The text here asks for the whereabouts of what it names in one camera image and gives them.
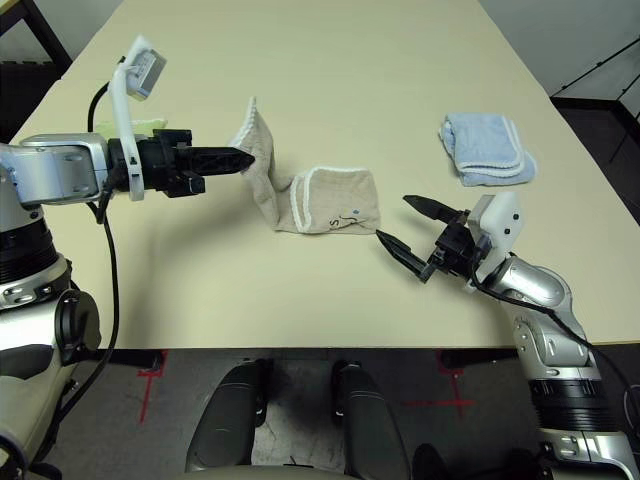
metal rod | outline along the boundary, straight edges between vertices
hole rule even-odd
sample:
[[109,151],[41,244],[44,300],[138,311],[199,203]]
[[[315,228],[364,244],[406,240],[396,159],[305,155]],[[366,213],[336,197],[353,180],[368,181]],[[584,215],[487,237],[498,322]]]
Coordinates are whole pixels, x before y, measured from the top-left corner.
[[[638,120],[639,117],[640,117],[640,112],[638,112],[638,114],[635,116],[636,121]],[[622,145],[624,144],[624,142],[625,142],[625,140],[627,139],[628,136],[629,136],[629,130],[625,129],[625,132],[624,132],[624,135],[622,137],[622,140],[620,140],[620,143],[618,144],[618,146],[616,147],[615,151],[613,152],[613,155],[611,155],[611,158],[609,158],[609,164],[613,163],[613,159],[616,158],[616,155],[618,155],[618,152],[622,148]]]
[[616,98],[616,101],[620,100],[623,97],[623,95],[627,93],[631,87],[633,87],[633,84],[636,83],[639,78],[640,78],[640,73],[636,75],[636,78],[631,80],[631,83],[629,85],[627,85],[625,88],[622,89],[622,93],[618,95],[618,98]]
[[569,88],[570,86],[574,85],[575,83],[579,82],[580,80],[582,80],[584,77],[586,77],[587,75],[589,75],[591,72],[593,72],[594,70],[597,70],[598,68],[602,67],[604,64],[608,63],[610,60],[613,60],[614,58],[616,58],[618,55],[620,55],[622,52],[630,49],[631,47],[633,47],[636,43],[640,42],[640,37],[636,38],[633,42],[627,44],[626,46],[622,47],[620,50],[618,50],[616,53],[614,53],[613,55],[610,55],[609,57],[607,57],[606,59],[602,60],[601,62],[596,63],[596,66],[593,67],[591,70],[583,73],[582,75],[580,75],[578,78],[576,78],[574,81],[572,81],[571,83],[568,83],[567,85],[563,85],[562,88],[560,90],[558,90],[556,93],[554,93],[553,95],[551,95],[552,97],[555,97],[557,94],[563,92],[564,90],[566,90],[567,88]]

black cable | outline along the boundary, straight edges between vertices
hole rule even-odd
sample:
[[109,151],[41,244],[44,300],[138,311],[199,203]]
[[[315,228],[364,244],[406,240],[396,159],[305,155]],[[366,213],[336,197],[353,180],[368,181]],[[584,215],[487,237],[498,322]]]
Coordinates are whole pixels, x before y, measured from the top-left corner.
[[89,113],[87,114],[87,132],[93,132],[93,116],[96,113],[96,107],[98,106],[98,102],[102,96],[107,93],[108,88],[109,82],[101,86],[100,90],[98,90],[91,99],[91,103],[89,104]]
[[[634,118],[637,121],[639,117],[640,117],[640,112],[638,112]],[[613,160],[616,158],[616,155],[618,155],[618,152],[622,148],[622,145],[624,145],[624,142],[627,140],[628,136],[629,136],[629,130],[625,129],[624,135],[622,136],[622,139],[620,140],[620,143],[618,143],[618,146],[616,147],[616,149],[611,154],[611,157],[609,157],[609,164],[613,163]]]
[[580,80],[582,80],[584,77],[586,77],[587,75],[589,75],[591,72],[593,72],[594,70],[599,69],[600,67],[602,67],[603,65],[605,65],[606,63],[608,63],[609,61],[613,60],[614,58],[616,58],[618,55],[620,55],[622,52],[625,52],[626,50],[628,50],[629,48],[633,47],[636,43],[640,42],[640,37],[636,38],[634,41],[632,41],[631,43],[628,43],[627,45],[625,45],[624,47],[622,47],[620,50],[618,50],[616,53],[608,56],[607,58],[605,58],[604,60],[596,63],[596,66],[593,67],[592,69],[586,71],[585,73],[583,73],[582,75],[580,75],[578,78],[576,78],[575,80],[573,80],[572,82],[569,82],[566,85],[563,85],[562,88],[560,88],[560,90],[558,90],[557,92],[555,92],[554,94],[551,95],[551,98],[555,97],[556,95],[558,95],[559,93],[564,92],[567,88],[569,88],[571,85],[578,83]]
[[[474,250],[474,253],[473,253],[473,260],[471,262],[471,272],[470,272],[471,273],[471,281],[472,281],[473,285],[480,292],[482,292],[482,293],[484,293],[486,295],[489,295],[490,297],[493,297],[496,300],[500,300],[501,302],[510,303],[511,305],[516,305],[518,307],[528,308],[530,310],[535,310],[537,312],[544,313],[549,318],[551,318],[551,320],[553,320],[553,323],[555,323],[556,326],[558,328],[560,328],[560,330],[562,330],[570,339],[572,339],[576,343],[582,345],[583,347],[587,348],[588,350],[596,353],[600,358],[602,358],[609,365],[609,367],[617,375],[618,379],[620,380],[620,382],[624,386],[625,391],[629,390],[629,392],[630,392],[629,396],[631,397],[631,405],[633,407],[633,413],[635,414],[636,419],[640,418],[640,407],[638,406],[637,398],[633,395],[633,391],[631,389],[631,383],[627,379],[626,375],[622,372],[622,370],[620,370],[618,365],[616,365],[616,363],[613,360],[611,360],[611,358],[609,358],[609,356],[607,354],[605,354],[602,350],[600,350],[598,347],[596,347],[591,342],[585,340],[584,338],[579,336],[577,333],[575,333],[573,330],[571,330],[571,328],[567,324],[565,324],[560,319],[560,317],[558,317],[558,315],[556,314],[555,310],[553,310],[552,308],[543,307],[541,305],[536,305],[535,303],[529,303],[529,302],[523,302],[521,300],[516,300],[515,298],[511,298],[511,297],[508,297],[508,296],[503,295],[501,293],[495,292],[495,291],[491,290],[490,288],[487,288],[484,285],[482,285],[482,283],[478,280],[478,276],[476,274],[476,270],[477,270],[478,265],[480,263],[481,255],[482,255],[482,250],[479,249],[478,247],[476,247],[476,249]],[[639,433],[640,433],[638,431],[638,428],[636,426],[634,426],[633,430],[634,430],[634,432],[633,432],[634,435],[638,436]]]
[[636,75],[636,77],[631,80],[631,83],[629,83],[629,85],[627,85],[625,88],[622,89],[622,92],[620,92],[620,95],[618,95],[616,97],[616,101],[620,100],[622,97],[624,97],[624,95],[631,89],[631,87],[633,87],[633,85],[640,80],[640,73],[638,75]]
[[[97,207],[93,203],[87,203],[87,206],[91,209],[94,216],[98,213]],[[56,421],[61,422],[71,411],[71,409],[80,401],[82,396],[87,392],[89,387],[93,385],[96,379],[100,376],[102,371],[109,363],[113,350],[116,346],[116,339],[118,338],[118,329],[120,328],[120,294],[118,290],[118,265],[116,261],[116,247],[113,242],[113,236],[111,235],[111,228],[109,226],[109,220],[106,215],[104,217],[104,232],[107,236],[107,243],[109,244],[109,256],[111,257],[111,287],[113,289],[113,329],[111,331],[111,338],[109,339],[109,345],[107,346],[104,356],[96,365],[89,378],[82,384],[82,386],[73,394],[73,396],[64,404],[58,413],[56,414]]]
[[[27,476],[27,468],[29,461],[27,460],[27,454],[20,448],[19,445],[0,435],[0,450],[9,455],[9,460],[4,465],[0,465],[0,479],[6,478],[4,475],[11,475],[9,478],[19,478],[24,480]],[[14,472],[16,468],[20,469],[20,474],[15,477]]]

red tape mark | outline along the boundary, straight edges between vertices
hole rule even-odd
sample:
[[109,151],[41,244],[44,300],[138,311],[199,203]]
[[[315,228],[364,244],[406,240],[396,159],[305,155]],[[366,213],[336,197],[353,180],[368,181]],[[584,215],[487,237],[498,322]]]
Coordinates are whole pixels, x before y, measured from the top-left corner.
[[169,350],[162,350],[162,365],[158,370],[138,370],[138,377],[147,378],[147,386],[144,390],[144,399],[142,400],[142,409],[140,410],[140,419],[138,423],[142,425],[144,419],[147,417],[147,410],[149,409],[149,399],[151,398],[151,386],[153,385],[154,378],[162,378],[164,375],[164,367],[167,364],[169,358]]
[[442,375],[448,375],[451,379],[451,389],[453,390],[453,398],[456,401],[456,408],[458,409],[458,417],[464,417],[464,405],[462,397],[460,396],[460,389],[458,388],[458,377],[464,373],[462,368],[450,370],[442,363],[442,350],[436,350],[436,362],[438,363],[438,372]]
[[475,405],[474,400],[463,400],[460,396],[458,388],[458,377],[464,373],[463,369],[450,370],[442,363],[442,350],[436,350],[436,362],[438,365],[438,373],[446,375],[451,380],[451,389],[453,390],[453,400],[417,400],[411,402],[403,402],[407,407],[456,407],[458,417],[464,417],[464,407]]

folded towel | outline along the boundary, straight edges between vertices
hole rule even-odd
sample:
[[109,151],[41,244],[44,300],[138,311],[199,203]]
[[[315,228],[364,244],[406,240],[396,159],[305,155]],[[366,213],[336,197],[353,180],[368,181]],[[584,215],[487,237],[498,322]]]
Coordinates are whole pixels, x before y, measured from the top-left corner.
[[483,173],[460,173],[460,181],[465,187],[476,187],[478,185],[498,186],[498,185],[516,185],[518,183],[527,183],[533,180],[538,173],[538,166],[535,159],[529,152],[524,152],[524,168],[512,177],[499,177],[495,175],[487,175]]
[[366,234],[380,226],[375,183],[365,168],[314,167],[293,178],[275,175],[273,138],[255,97],[230,146],[255,157],[243,175],[274,230]]
[[450,113],[439,134],[465,186],[513,185],[536,174],[516,126],[502,115]]

white towel edge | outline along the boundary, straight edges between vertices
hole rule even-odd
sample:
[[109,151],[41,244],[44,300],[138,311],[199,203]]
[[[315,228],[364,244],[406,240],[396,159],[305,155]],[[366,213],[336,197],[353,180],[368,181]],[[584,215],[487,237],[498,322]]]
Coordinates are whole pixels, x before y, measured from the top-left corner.
[[242,122],[242,126],[240,127],[240,130],[238,130],[238,132],[235,134],[233,139],[229,142],[230,147],[239,147],[242,144],[247,134],[253,128],[253,124],[255,123],[257,112],[258,112],[257,98],[255,96],[250,97],[249,105],[247,105],[247,113],[244,116],[244,121]]
[[[369,172],[368,168],[362,167],[352,167],[352,168],[340,168],[340,167],[325,167],[325,166],[317,166],[313,167],[304,175],[304,184],[303,184],[303,195],[302,195],[302,215],[304,217],[304,223],[302,224],[302,229],[298,228],[298,231],[301,233],[308,233],[311,228],[311,223],[313,222],[313,218],[311,216],[311,178],[314,173],[325,170],[328,172],[339,172],[339,173],[353,173],[353,172]],[[295,197],[291,197],[292,201],[296,202],[297,207],[297,195]]]

